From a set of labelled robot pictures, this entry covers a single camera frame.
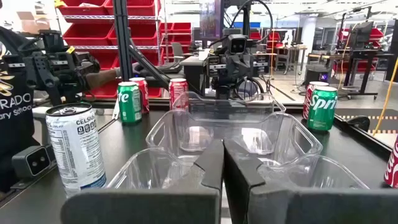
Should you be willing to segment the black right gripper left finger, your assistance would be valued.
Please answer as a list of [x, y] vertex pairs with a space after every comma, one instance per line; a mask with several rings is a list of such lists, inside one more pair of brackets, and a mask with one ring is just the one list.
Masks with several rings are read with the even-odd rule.
[[203, 176], [191, 170], [166, 189], [85, 190], [62, 206], [62, 224], [220, 224], [224, 145], [216, 139], [208, 146], [223, 148], [222, 169]]

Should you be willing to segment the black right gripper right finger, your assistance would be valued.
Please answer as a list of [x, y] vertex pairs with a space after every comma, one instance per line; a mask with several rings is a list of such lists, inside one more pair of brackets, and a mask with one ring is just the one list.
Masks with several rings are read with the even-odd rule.
[[232, 224], [398, 224], [398, 190], [370, 189], [334, 160], [307, 154], [278, 164], [223, 144]]

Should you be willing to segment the red Coca-Cola can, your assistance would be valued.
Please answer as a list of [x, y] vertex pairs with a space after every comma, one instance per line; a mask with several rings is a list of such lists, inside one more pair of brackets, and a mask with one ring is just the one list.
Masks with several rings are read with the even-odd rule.
[[384, 181], [390, 187], [398, 189], [398, 136], [396, 137], [391, 155], [387, 162]]
[[170, 110], [188, 108], [188, 83], [184, 78], [173, 78], [169, 82]]
[[326, 82], [310, 82], [307, 86], [307, 90], [305, 93], [305, 100], [303, 103], [303, 119], [308, 119], [309, 110], [310, 110], [310, 103], [313, 91], [315, 90], [316, 86], [328, 86], [329, 84]]
[[149, 95], [148, 95], [149, 92], [148, 92], [146, 79], [142, 77], [134, 77], [130, 78], [129, 80], [139, 85], [139, 90], [141, 93], [142, 114], [149, 113]]

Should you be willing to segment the green Sprite can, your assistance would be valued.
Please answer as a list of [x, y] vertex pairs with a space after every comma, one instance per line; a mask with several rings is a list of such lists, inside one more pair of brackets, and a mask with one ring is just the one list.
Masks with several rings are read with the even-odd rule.
[[332, 86], [316, 86], [311, 97], [307, 127], [329, 131], [333, 125], [338, 90]]
[[134, 82], [121, 82], [117, 89], [119, 113], [124, 124], [132, 124], [142, 119], [141, 93]]

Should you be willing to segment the white Celsius can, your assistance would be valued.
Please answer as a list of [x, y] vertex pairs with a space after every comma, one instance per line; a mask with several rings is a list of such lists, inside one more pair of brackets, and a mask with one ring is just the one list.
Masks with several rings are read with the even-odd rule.
[[46, 111], [45, 120], [66, 196], [104, 187], [106, 173], [92, 106], [54, 106]]

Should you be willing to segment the grey office chair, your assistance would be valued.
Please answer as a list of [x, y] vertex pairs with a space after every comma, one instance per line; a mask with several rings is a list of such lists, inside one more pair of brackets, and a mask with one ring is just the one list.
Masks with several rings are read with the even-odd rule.
[[178, 42], [172, 42], [172, 50], [174, 55], [174, 62], [181, 62], [185, 59], [182, 45]]

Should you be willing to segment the purple display banner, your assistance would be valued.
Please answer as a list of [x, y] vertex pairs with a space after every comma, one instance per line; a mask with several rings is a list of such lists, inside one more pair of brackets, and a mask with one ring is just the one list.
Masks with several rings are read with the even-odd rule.
[[223, 0], [200, 0], [200, 35], [218, 39], [222, 35]]

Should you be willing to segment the distant red bin rack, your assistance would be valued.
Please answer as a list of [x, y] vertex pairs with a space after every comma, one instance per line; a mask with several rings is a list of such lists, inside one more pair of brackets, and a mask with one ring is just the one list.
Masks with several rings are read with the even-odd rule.
[[160, 23], [161, 40], [161, 57], [163, 62], [173, 62], [174, 52], [172, 49], [173, 43], [179, 43], [182, 46], [183, 54], [189, 53], [189, 48], [192, 43], [192, 24], [190, 22], [171, 22]]

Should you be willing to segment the black computer case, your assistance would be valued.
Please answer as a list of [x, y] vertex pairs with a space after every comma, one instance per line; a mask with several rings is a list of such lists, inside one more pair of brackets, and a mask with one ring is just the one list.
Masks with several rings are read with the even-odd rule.
[[329, 83], [331, 68], [323, 64], [307, 64], [303, 84], [308, 86], [310, 82]]

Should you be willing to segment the black table clamp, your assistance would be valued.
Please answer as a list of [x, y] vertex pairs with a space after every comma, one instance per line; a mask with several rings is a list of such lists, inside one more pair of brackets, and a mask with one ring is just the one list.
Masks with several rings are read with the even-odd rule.
[[367, 116], [359, 115], [346, 121], [349, 125], [356, 126], [363, 131], [368, 131], [370, 127], [370, 119]]

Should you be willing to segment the black monitor desk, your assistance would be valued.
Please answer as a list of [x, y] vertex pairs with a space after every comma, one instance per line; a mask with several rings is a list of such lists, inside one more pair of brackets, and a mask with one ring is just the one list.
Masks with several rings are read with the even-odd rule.
[[339, 88], [343, 90], [340, 98], [350, 100], [353, 96], [372, 96], [377, 99], [377, 92], [366, 90], [369, 78], [374, 75], [380, 58], [388, 54], [376, 49], [343, 50], [337, 59], [335, 74], [340, 75]]

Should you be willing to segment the person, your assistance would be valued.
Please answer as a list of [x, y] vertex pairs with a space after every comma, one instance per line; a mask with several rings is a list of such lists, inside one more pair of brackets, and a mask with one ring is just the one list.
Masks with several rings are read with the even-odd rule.
[[12, 157], [30, 146], [38, 146], [32, 114], [34, 91], [25, 74], [9, 74], [0, 67], [0, 195], [19, 181]]

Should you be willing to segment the cardboard box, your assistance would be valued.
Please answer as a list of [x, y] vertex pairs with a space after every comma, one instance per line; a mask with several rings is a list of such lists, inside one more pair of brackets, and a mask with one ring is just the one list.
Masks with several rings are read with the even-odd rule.
[[49, 30], [50, 22], [46, 15], [33, 15], [31, 12], [17, 12], [21, 20], [21, 27], [23, 32], [30, 34], [39, 34], [40, 30]]

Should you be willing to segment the black diagonal frame brace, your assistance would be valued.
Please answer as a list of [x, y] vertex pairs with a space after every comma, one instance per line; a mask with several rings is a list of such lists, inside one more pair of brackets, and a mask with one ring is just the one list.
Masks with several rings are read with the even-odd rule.
[[162, 88], [168, 88], [170, 78], [146, 59], [142, 52], [135, 46], [132, 38], [129, 40], [129, 53], [131, 57], [143, 66], [158, 82]]

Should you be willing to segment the black frame post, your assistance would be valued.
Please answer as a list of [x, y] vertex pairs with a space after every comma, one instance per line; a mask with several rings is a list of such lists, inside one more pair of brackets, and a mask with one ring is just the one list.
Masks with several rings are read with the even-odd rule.
[[121, 78], [127, 82], [132, 77], [131, 55], [129, 53], [129, 29], [126, 0], [113, 0], [114, 28], [118, 41]]

